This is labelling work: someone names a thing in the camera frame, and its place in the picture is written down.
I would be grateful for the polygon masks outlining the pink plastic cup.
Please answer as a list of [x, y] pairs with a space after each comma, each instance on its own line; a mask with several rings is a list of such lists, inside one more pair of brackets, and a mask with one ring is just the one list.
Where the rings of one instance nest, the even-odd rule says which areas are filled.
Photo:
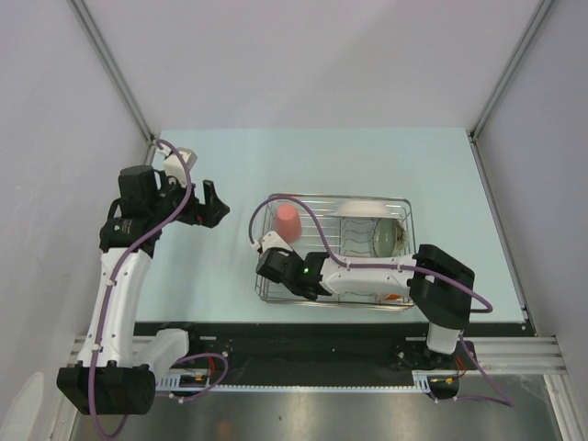
[[302, 234], [300, 215], [293, 205], [281, 204], [277, 207], [274, 230], [287, 243], [294, 243], [300, 238]]

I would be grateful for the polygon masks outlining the white ceramic plate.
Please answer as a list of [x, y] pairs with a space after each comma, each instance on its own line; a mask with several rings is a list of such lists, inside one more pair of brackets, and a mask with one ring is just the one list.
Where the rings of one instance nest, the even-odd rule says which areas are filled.
[[382, 202], [354, 199], [342, 203], [334, 213], [346, 218], [395, 219], [397, 215]]

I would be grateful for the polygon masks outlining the green ceramic bowl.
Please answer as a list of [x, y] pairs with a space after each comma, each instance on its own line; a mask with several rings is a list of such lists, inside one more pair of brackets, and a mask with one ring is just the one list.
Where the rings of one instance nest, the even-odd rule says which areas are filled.
[[375, 221], [372, 247], [376, 257], [393, 257], [404, 253], [407, 231], [400, 219], [381, 218]]

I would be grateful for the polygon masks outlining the orange and white bowl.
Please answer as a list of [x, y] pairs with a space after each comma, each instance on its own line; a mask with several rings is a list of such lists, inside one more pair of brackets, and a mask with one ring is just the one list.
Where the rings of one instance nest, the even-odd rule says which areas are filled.
[[399, 294], [382, 295], [381, 301], [403, 301], [404, 296]]

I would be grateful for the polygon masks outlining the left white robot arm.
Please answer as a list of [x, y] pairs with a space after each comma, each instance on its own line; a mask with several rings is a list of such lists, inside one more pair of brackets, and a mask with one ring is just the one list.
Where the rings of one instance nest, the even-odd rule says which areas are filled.
[[76, 361], [61, 368], [56, 380], [84, 415], [143, 415], [176, 361], [190, 368], [201, 360], [202, 343], [180, 329], [162, 330], [135, 349], [139, 297], [165, 225], [179, 221], [212, 229], [230, 212], [210, 180], [198, 199], [182, 169], [136, 165], [123, 169], [118, 183], [119, 197], [99, 233], [101, 275], [91, 323]]

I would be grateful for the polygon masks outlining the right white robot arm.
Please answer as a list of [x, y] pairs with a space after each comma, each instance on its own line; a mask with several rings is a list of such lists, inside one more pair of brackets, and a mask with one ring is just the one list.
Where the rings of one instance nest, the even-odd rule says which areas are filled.
[[429, 321], [424, 359], [433, 368], [456, 359], [458, 336], [469, 324], [475, 273], [431, 244], [387, 258], [328, 252], [302, 257], [273, 246], [261, 253], [255, 272], [310, 301], [346, 294], [375, 303], [393, 296], [410, 299]]

